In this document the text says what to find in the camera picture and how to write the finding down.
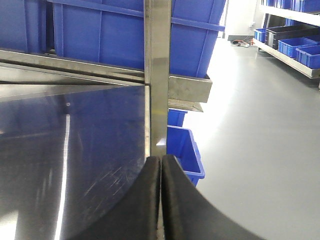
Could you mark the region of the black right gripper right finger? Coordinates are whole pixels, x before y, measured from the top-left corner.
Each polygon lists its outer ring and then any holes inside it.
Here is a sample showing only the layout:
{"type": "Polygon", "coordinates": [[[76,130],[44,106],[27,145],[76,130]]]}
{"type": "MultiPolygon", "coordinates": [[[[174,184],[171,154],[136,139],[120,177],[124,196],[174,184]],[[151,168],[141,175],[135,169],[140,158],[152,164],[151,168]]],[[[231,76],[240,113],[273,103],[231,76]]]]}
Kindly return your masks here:
{"type": "Polygon", "coordinates": [[[167,240],[260,239],[214,207],[171,154],[162,158],[161,201],[167,240]]]}

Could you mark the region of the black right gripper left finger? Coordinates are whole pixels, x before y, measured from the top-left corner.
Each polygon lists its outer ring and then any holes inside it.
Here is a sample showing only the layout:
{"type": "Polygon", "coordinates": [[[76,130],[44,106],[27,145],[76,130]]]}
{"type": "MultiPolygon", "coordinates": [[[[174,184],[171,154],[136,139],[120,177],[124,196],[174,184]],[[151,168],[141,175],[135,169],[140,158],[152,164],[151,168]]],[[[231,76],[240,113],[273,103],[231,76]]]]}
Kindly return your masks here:
{"type": "Polygon", "coordinates": [[[156,240],[161,160],[149,156],[123,198],[72,240],[156,240]]]}

